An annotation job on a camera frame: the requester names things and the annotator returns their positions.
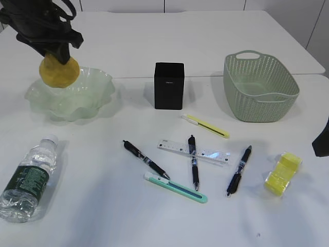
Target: pen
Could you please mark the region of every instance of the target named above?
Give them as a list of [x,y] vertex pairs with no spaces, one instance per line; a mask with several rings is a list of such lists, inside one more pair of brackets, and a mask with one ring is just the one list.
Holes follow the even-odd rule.
[[194,124],[194,125],[199,125],[200,127],[205,128],[206,130],[209,130],[212,133],[220,135],[223,138],[229,138],[230,137],[230,134],[227,131],[221,130],[221,129],[219,129],[219,128],[217,128],[217,127],[215,127],[215,126],[213,126],[213,125],[211,125],[207,122],[204,122],[204,121],[202,121],[202,120],[200,120],[196,117],[193,117],[191,115],[184,114],[182,116],[182,118],[185,119],[186,121]]
[[240,160],[240,163],[239,163],[239,166],[237,168],[237,171],[236,173],[234,174],[226,192],[226,196],[229,197],[231,194],[234,194],[236,191],[237,191],[237,187],[239,185],[239,182],[240,182],[240,179],[241,179],[241,174],[242,174],[242,171],[243,169],[245,168],[245,165],[249,159],[249,156],[251,154],[251,149],[252,149],[252,146],[250,145],[245,153],[243,154],[241,160]]
[[193,135],[189,138],[189,149],[190,154],[192,155],[192,175],[193,175],[193,184],[196,191],[199,190],[199,171],[197,168],[197,159],[195,157],[196,154],[196,146],[195,146],[195,138]]
[[123,142],[126,150],[131,151],[136,157],[143,160],[145,164],[149,165],[149,167],[151,167],[154,171],[156,171],[160,176],[170,180],[170,177],[164,170],[162,170],[157,164],[155,164],[146,155],[144,155],[141,151],[139,151],[134,145],[132,145],[127,140],[123,140]]

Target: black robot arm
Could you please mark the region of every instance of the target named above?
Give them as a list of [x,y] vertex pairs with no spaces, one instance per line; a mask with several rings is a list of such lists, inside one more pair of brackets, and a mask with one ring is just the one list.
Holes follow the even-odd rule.
[[77,15],[76,9],[69,0],[62,2],[72,15],[66,14],[52,0],[0,0],[3,5],[0,21],[18,32],[18,41],[29,45],[42,56],[48,52],[60,63],[66,64],[70,58],[69,43],[78,49],[83,38],[70,24]]

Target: black object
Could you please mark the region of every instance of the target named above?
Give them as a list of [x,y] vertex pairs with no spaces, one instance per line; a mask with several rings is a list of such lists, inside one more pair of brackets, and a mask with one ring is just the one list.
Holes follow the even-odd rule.
[[144,155],[141,151],[139,151],[134,145],[132,145],[127,140],[123,140],[123,142],[124,142],[123,146],[125,147],[126,150],[132,152],[136,157],[143,160],[145,164],[149,165],[149,167],[151,167],[154,171],[156,171],[160,176],[170,180],[170,177],[164,170],[162,170],[157,164],[155,164],[146,155]]
[[226,196],[230,196],[231,194],[234,194],[236,191],[237,191],[237,187],[239,186],[239,182],[241,180],[241,174],[242,174],[242,171],[243,169],[245,168],[245,165],[249,159],[249,156],[251,154],[251,150],[252,150],[252,146],[249,146],[245,153],[243,154],[242,158],[241,158],[241,161],[239,163],[239,166],[237,168],[237,171],[236,173],[234,174],[226,192]]
[[329,120],[322,133],[312,142],[317,157],[329,156]]
[[184,78],[183,63],[156,63],[155,109],[181,110],[183,108]]
[[68,44],[78,49],[83,38],[70,24],[77,15],[76,9],[69,0],[62,2],[72,15],[66,14],[52,0],[0,0],[4,6],[0,10],[0,21],[18,32],[18,41],[29,45],[42,56],[48,52],[60,63],[66,64],[70,59]]
[[196,154],[196,146],[195,146],[195,138],[193,135],[188,140],[189,142],[189,150],[192,155],[192,175],[193,175],[193,184],[196,191],[199,190],[199,170],[197,168],[197,159],[195,157]]

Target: ruler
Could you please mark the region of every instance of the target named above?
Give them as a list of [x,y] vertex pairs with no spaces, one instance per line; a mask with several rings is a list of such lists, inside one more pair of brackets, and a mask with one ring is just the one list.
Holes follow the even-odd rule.
[[[161,140],[158,143],[158,148],[186,156],[191,156],[189,145],[184,143],[176,143],[170,140]],[[228,165],[230,161],[230,155],[230,153],[221,152],[218,150],[204,149],[197,146],[195,156],[214,164]]]

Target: plastic water bottle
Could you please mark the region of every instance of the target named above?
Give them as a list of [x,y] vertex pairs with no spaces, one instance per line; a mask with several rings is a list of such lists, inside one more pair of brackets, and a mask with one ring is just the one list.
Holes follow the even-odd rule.
[[0,196],[0,217],[14,223],[28,221],[56,167],[58,139],[47,136],[30,150]]

